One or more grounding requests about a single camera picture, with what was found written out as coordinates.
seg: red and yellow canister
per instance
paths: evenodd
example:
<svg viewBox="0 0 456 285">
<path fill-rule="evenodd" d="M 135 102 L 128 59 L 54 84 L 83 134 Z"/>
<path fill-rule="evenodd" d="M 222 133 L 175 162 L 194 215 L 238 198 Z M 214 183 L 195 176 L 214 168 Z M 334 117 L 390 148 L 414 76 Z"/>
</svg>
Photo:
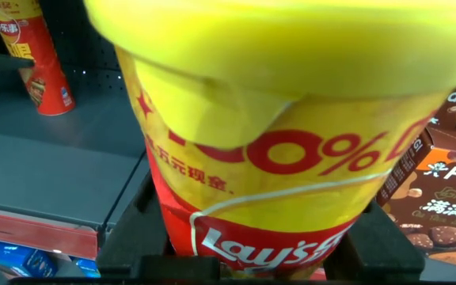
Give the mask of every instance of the red and yellow canister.
<svg viewBox="0 0 456 285">
<path fill-rule="evenodd" d="M 456 86 L 456 2 L 85 5 L 174 248 L 241 275 L 321 263 Z"/>
</svg>

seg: red snack canister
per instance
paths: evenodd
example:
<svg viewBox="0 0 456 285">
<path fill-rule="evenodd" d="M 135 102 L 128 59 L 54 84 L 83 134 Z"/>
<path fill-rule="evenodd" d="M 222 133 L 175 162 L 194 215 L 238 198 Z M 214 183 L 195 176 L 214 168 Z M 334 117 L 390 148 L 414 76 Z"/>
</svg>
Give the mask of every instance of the red snack canister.
<svg viewBox="0 0 456 285">
<path fill-rule="evenodd" d="M 0 0 L 0 35 L 12 56 L 32 59 L 19 73 L 38 113 L 61 115 L 74 106 L 37 0 Z"/>
</svg>

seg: gray metal shelf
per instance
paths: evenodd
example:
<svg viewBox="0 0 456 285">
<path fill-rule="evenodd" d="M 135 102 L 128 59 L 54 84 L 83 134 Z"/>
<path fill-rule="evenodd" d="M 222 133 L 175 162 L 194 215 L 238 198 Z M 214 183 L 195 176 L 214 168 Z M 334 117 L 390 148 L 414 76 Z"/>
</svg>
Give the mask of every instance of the gray metal shelf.
<svg viewBox="0 0 456 285">
<path fill-rule="evenodd" d="M 15 73 L 0 78 L 0 211 L 103 235 L 149 169 L 120 72 L 76 68 L 64 70 L 77 106 L 61 116 L 39 115 Z"/>
</svg>

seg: red label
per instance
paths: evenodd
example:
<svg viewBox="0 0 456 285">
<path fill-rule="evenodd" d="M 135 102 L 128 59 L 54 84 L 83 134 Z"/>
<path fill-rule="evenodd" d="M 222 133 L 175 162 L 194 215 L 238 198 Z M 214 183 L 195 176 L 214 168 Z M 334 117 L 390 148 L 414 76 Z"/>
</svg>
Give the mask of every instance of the red label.
<svg viewBox="0 0 456 285">
<path fill-rule="evenodd" d="M 257 274 L 322 261 L 353 222 L 309 233 L 280 233 L 203 216 L 195 220 L 193 231 L 199 255 L 216 255 L 234 270 Z"/>
<path fill-rule="evenodd" d="M 177 253 L 216 256 L 232 269 L 248 274 L 287 271 L 321 262 L 358 218 L 330 229 L 305 233 L 243 226 L 195 209 L 167 185 L 152 155 L 149 163 L 163 218 Z"/>
</svg>

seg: chocolate cookie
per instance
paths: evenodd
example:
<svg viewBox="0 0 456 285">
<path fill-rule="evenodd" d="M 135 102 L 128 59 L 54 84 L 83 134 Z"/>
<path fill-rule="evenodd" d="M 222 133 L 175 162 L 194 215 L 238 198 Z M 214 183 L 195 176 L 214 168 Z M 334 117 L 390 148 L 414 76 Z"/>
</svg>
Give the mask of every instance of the chocolate cookie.
<svg viewBox="0 0 456 285">
<path fill-rule="evenodd" d="M 434 245 L 440 247 L 456 247 L 456 227 L 435 226 L 428 231 Z"/>
<path fill-rule="evenodd" d="M 434 243 L 426 234 L 408 234 L 406 237 L 417 248 L 432 249 L 434 247 Z"/>
</svg>

